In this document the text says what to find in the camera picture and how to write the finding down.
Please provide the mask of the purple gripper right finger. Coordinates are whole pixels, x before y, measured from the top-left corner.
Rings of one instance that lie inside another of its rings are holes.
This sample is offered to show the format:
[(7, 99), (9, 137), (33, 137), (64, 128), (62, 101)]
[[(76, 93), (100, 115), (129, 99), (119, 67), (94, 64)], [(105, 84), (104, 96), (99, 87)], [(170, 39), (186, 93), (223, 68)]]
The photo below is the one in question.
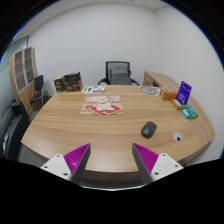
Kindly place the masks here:
[(168, 154), (157, 154), (137, 143), (132, 144), (132, 154), (144, 185), (182, 169)]

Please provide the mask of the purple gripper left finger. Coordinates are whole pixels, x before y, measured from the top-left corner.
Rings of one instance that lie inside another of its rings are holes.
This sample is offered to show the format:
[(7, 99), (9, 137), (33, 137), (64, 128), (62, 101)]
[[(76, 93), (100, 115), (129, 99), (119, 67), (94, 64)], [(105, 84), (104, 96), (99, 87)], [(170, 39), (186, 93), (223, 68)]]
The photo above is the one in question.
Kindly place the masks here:
[(90, 154), (90, 144), (86, 144), (66, 155), (56, 154), (42, 165), (41, 168), (51, 174), (78, 184), (82, 178)]

